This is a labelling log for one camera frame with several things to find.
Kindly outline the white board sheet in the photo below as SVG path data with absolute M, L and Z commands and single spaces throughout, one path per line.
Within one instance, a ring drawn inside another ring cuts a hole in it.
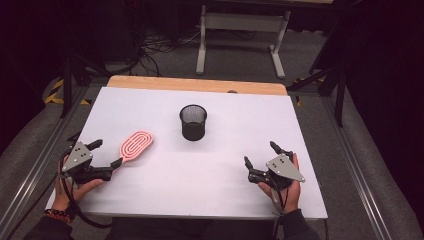
M 207 111 L 205 136 L 182 135 L 181 109 Z M 287 96 L 104 87 L 80 135 L 83 143 L 102 139 L 93 152 L 95 166 L 119 156 L 135 131 L 154 141 L 137 159 L 117 169 L 110 181 L 91 191 L 80 207 L 86 214 L 181 218 L 272 219 L 271 200 L 248 181 L 244 156 L 265 169 L 275 153 L 270 141 L 297 154 L 302 185 L 299 206 L 308 219 L 327 211 Z

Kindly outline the pink oval coil object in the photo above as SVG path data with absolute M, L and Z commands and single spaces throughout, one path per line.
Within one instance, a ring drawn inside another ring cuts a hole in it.
M 122 162 L 136 159 L 153 143 L 153 140 L 153 136 L 146 131 L 136 131 L 131 134 L 119 149 Z

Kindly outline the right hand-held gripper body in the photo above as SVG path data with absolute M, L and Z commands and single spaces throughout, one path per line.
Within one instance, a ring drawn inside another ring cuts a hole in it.
M 266 163 L 267 170 L 248 170 L 248 181 L 258 184 L 266 183 L 272 189 L 281 191 L 291 186 L 294 180 L 305 182 L 305 177 L 293 163 L 293 153 L 279 154 Z

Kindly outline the black metal stand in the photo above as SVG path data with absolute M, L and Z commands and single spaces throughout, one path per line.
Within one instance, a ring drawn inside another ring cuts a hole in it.
M 338 126 L 342 127 L 342 112 L 346 87 L 346 79 L 344 77 L 344 71 L 342 67 L 335 66 L 318 71 L 317 73 L 314 73 L 303 80 L 294 82 L 292 85 L 287 87 L 287 91 L 296 92 L 301 88 L 318 81 L 321 78 L 323 78 L 324 81 L 318 87 L 318 94 L 320 96 L 329 97 L 334 89 L 337 90 L 334 107 L 334 118 Z

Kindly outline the aluminium rail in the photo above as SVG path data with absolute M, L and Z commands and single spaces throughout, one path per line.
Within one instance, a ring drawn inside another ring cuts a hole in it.
M 387 225 L 382 217 L 380 209 L 376 203 L 374 195 L 363 175 L 362 170 L 357 162 L 357 158 L 347 139 L 347 136 L 342 127 L 338 125 L 334 116 L 334 107 L 331 100 L 327 97 L 321 99 L 325 112 L 328 115 L 332 128 L 335 131 L 338 141 L 343 149 L 346 165 L 351 178 L 355 184 L 362 205 L 369 218 L 370 224 L 374 230 L 377 240 L 393 240 Z
M 50 162 L 53 151 L 65 131 L 69 120 L 80 105 L 80 102 L 83 100 L 87 90 L 88 87 L 78 87 L 75 90 L 75 95 L 71 96 L 71 99 L 69 100 L 70 107 L 68 108 L 66 115 L 64 117 L 59 117 L 58 120 L 55 121 L 55 127 L 48 140 L 45 142 L 41 153 L 34 160 L 32 168 L 20 184 L 8 209 L 0 219 L 0 240 L 7 240 L 8 236 L 12 233 L 12 229 L 20 219 L 25 205 L 41 178 L 44 169 Z

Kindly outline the grey metal table frame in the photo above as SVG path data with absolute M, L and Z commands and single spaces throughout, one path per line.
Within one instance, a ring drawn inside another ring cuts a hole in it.
M 246 15 L 235 13 L 213 13 L 207 10 L 205 5 L 201 9 L 200 17 L 200 46 L 198 50 L 196 74 L 202 75 L 206 59 L 206 31 L 232 30 L 232 31 L 255 31 L 272 32 L 277 34 L 276 41 L 269 46 L 270 55 L 278 78 L 283 79 L 286 74 L 279 55 L 283 37 L 286 33 L 290 11 L 285 11 L 280 16 Z

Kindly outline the person's left hand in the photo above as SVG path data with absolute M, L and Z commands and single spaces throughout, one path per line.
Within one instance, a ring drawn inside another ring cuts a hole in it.
M 55 182 L 55 197 L 51 206 L 53 210 L 62 212 L 68 208 L 70 204 L 70 196 L 73 197 L 75 202 L 79 203 L 90 191 L 103 184 L 102 179 L 94 179 L 88 183 L 80 185 L 78 188 L 74 188 L 72 183 L 61 176 L 62 166 L 67 158 L 68 155 L 65 154 L 58 163 L 58 176 Z

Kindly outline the black tripod stand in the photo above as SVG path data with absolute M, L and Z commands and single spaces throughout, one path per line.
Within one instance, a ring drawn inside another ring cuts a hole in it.
M 88 87 L 92 81 L 88 68 L 93 69 L 101 77 L 111 77 L 112 73 L 107 71 L 105 67 L 95 64 L 94 62 L 80 56 L 68 55 L 63 61 L 63 93 L 64 105 L 61 117 L 64 118 L 73 106 L 72 100 L 72 81 L 75 80 L 78 86 Z

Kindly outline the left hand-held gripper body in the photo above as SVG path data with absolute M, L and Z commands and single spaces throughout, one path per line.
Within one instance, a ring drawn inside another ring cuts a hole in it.
M 62 166 L 62 173 L 71 178 L 76 184 L 85 184 L 94 179 L 110 181 L 113 169 L 109 167 L 93 167 L 93 154 L 81 141 L 71 148 L 67 160 Z

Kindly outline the person's right hand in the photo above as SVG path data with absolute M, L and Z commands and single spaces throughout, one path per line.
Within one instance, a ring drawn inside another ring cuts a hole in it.
M 266 183 L 260 182 L 258 187 L 271 199 L 278 212 L 288 214 L 298 209 L 301 193 L 301 186 L 298 181 L 294 180 L 289 188 L 282 190 L 279 194 L 280 198 L 273 193 L 273 189 Z

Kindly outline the yellow black hazard tape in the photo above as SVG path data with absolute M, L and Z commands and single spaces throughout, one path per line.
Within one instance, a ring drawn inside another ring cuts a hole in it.
M 58 97 L 58 92 L 63 85 L 64 85 L 64 80 L 58 79 L 53 85 L 52 89 L 50 90 L 50 93 L 45 98 L 44 102 L 46 104 L 48 103 L 63 104 L 64 100 Z

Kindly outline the black mesh cup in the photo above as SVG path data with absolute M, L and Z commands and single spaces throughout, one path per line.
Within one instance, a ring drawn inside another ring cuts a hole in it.
M 205 136 L 207 111 L 200 105 L 190 104 L 179 113 L 182 135 L 188 141 L 199 141 Z

